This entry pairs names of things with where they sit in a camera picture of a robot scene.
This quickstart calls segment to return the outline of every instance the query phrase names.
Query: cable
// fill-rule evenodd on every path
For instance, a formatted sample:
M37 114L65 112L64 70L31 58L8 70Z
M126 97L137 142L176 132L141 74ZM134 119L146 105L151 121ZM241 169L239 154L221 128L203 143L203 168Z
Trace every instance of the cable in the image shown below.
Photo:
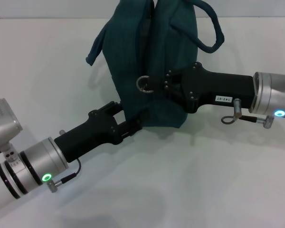
M230 122L226 122L225 119L232 119L232 121ZM257 122L257 117L254 117L254 116L247 116L247 115L243 115L242 117L238 118L239 120L244 120L244 121L248 121L248 122L253 122L253 123L256 123ZM234 116L224 116L222 119L221 119L221 122L223 124L226 124L226 125L230 125L230 124L233 124L236 120L238 119L235 119Z
M69 182L70 180L75 178L80 173L80 171L81 171L81 162L80 162L80 160L78 158L77 158L77 161L78 161L78 164L79 164L79 168L78 168L77 172L74 172L74 173L72 173L72 174L62 178L60 180L62 184L65 184L65 183Z
M79 168L78 168L78 171L76 172L76 175L78 175L81 171L81 162L79 160L79 158L77 158L77 161L78 161L78 164L79 164Z

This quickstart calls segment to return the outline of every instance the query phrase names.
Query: metal ring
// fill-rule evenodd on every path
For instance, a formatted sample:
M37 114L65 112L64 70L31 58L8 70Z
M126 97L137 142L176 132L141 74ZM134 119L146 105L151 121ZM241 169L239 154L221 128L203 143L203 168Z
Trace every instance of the metal ring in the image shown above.
M232 119L232 121L230 122L226 122L225 119ZM228 116L224 116L223 118L221 118L221 122L223 124L226 124L226 125L230 125L230 124L233 124L237 119L235 119L233 116L231 115L228 115Z
M139 87L139 81L144 79L144 78L149 78L149 76L141 76L139 77L137 80L136 80L136 87L139 89L139 91L145 93L145 94L151 94L153 93L154 91L153 90L144 90L143 88L140 88Z

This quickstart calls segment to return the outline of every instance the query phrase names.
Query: robotic arm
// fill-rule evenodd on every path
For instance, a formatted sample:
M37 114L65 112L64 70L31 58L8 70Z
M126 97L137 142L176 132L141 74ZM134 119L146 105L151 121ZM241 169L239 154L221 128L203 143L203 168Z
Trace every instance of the robotic arm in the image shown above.
M68 168L72 162L104 143L120 144L124 138L142 129L148 118L142 112L133 120L117 124L114 115L122 111L120 104L110 102L91 111L82 125L52 139L51 137L18 153L10 140L22 127L5 99L0 99L0 153L6 161L0 164L0 209L46 183L52 192L70 181L73 173L57 182L52 178Z
M234 107L233 116L222 118L224 124L236 120L262 123L269 129L274 117L285 118L285 75L255 73L254 77L213 73L201 63L178 72L169 72L162 81L142 76L136 83L144 93L162 93L188 113L197 112L202 105ZM266 118L243 116L241 109ZM54 182L52 178L68 168L68 162L104 143L120 144L124 138L142 129L148 118L143 111L132 120L117 124L114 115L122 111L118 103L110 102L91 111L82 125L52 139L51 137L18 153L10 143L22 127L5 99L0 99L0 209L46 183L52 192L76 177L73 173Z
M234 107L233 116L222 118L224 124L237 119L262 123L269 129L274 117L285 118L285 75L256 72L253 77L213 73L199 62L178 72L169 72L162 81L142 76L137 87L144 93L161 92L187 113L196 113L202 105ZM241 109L266 118L243 116Z

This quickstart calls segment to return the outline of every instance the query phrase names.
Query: bag handle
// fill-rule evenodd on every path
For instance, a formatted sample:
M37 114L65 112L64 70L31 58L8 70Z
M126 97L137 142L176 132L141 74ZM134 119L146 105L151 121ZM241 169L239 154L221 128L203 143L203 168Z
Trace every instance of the bag handle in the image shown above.
M181 30L184 32L191 40L196 44L198 48L203 50L207 53L213 53L215 52L225 41L224 34L222 32L222 29L219 25L218 16L215 13L214 9L207 4L206 2L202 0L184 0L185 2L191 3L200 9L204 10L208 16L211 18L211 21L214 26L214 30L216 33L216 42L212 47L206 46L189 28L186 28L185 26L178 24L178 25L172 25L175 29Z
M91 66L94 64L96 58L99 56L100 52L103 50L105 32L106 32L108 23L106 23L106 25L100 31L99 35L96 37L88 57L85 58L86 62Z

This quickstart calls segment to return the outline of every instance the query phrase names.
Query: fabric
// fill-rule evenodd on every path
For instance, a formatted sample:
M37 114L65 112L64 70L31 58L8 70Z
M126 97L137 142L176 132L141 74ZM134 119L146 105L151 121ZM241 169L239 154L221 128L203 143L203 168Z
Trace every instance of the fabric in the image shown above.
M198 39L192 5L210 16L217 35L213 47ZM197 60L198 48L208 53L224 42L214 10L201 0L120 0L114 15L94 41L86 61L91 66L101 52L108 63L120 96L126 120L149 109L144 126L179 128L187 118L183 108L164 97L163 92L144 94L136 87L143 75L161 79L169 70L178 70Z

